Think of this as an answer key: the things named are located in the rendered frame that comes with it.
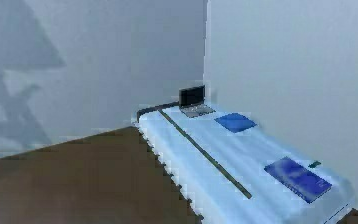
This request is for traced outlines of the black and grey laptop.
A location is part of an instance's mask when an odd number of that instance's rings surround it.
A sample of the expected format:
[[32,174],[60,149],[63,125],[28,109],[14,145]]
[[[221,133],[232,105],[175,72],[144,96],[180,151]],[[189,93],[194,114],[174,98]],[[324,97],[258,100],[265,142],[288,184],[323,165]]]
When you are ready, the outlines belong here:
[[179,109],[188,118],[213,113],[214,109],[205,104],[205,86],[197,86],[179,91]]

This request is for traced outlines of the pale blue bed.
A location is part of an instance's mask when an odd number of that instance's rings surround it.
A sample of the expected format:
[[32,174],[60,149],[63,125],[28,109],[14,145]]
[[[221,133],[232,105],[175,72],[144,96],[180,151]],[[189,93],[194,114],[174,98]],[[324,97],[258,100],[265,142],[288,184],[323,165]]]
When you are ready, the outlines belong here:
[[[215,121],[230,114],[218,106],[195,118],[176,102],[141,109],[135,125],[180,186],[202,224],[337,224],[354,206],[351,183],[322,163],[255,127],[232,133]],[[311,204],[264,167],[289,157],[332,184]]]

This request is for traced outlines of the small blue pillow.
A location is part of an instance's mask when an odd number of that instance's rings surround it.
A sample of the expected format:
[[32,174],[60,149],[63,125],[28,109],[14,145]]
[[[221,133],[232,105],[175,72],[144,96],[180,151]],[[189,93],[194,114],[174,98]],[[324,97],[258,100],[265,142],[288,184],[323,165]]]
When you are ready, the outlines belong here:
[[239,113],[230,113],[218,118],[215,121],[232,133],[238,133],[256,126],[256,123]]

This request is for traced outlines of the large blue pillow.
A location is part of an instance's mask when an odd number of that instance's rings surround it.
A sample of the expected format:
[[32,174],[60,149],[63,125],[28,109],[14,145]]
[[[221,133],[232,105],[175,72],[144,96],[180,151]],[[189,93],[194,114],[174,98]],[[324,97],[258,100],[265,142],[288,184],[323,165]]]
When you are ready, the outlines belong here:
[[332,187],[331,183],[289,157],[265,166],[264,170],[308,204]]

